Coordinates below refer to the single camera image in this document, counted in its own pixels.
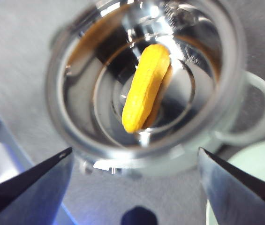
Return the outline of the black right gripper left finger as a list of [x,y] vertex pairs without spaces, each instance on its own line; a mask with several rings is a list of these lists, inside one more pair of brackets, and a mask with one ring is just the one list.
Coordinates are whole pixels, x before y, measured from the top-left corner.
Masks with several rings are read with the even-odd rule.
[[73,150],[67,148],[0,183],[0,225],[52,225],[72,168]]

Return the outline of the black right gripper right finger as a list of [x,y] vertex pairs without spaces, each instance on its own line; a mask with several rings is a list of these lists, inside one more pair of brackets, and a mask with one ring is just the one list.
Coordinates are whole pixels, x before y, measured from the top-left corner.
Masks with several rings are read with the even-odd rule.
[[198,150],[204,192],[220,225],[265,225],[265,181],[204,148]]

